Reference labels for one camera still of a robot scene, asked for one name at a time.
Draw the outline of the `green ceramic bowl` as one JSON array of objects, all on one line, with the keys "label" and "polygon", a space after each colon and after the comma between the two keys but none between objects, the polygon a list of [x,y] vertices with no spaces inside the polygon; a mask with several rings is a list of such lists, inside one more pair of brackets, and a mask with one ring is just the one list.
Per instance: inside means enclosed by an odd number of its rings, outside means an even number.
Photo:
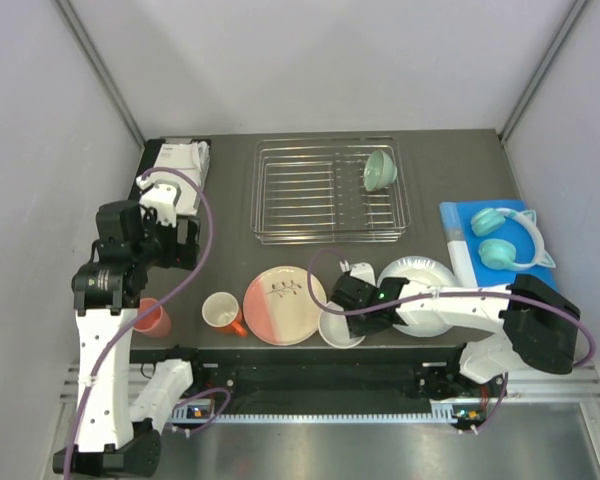
[{"label": "green ceramic bowl", "polygon": [[367,192],[386,188],[395,182],[397,174],[397,166],[391,156],[383,150],[375,150],[364,167],[364,188]]}]

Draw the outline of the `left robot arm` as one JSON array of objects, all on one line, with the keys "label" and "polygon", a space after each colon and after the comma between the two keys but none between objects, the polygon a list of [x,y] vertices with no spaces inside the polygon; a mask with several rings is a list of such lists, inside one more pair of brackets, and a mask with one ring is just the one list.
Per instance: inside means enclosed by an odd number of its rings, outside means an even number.
[{"label": "left robot arm", "polygon": [[162,223],[154,207],[134,200],[101,206],[98,237],[71,288],[79,332],[78,401],[66,445],[52,470],[67,479],[149,478],[161,455],[161,430],[183,394],[206,387],[205,370],[168,350],[136,401],[128,399],[131,339],[141,293],[153,267],[198,272],[200,222]]}]

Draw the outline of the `small white bowl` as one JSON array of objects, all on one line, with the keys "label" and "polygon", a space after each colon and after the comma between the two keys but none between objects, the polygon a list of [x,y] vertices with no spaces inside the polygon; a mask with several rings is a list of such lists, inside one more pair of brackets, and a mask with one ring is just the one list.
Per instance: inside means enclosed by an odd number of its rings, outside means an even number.
[{"label": "small white bowl", "polygon": [[341,312],[334,314],[323,311],[320,315],[318,331],[328,345],[337,349],[354,348],[365,340],[365,336],[350,335],[347,319]]}]

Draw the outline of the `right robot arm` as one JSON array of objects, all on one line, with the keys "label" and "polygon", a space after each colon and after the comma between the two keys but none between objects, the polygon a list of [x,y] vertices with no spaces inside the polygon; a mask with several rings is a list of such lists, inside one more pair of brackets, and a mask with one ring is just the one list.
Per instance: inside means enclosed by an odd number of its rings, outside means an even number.
[{"label": "right robot arm", "polygon": [[566,375],[575,363],[580,311],[533,275],[518,274],[509,284],[464,288],[399,276],[372,285],[345,273],[325,308],[344,312],[355,336],[392,326],[422,338],[454,327],[486,333],[482,340],[459,346],[451,359],[447,384],[461,396],[504,373],[532,368]]}]

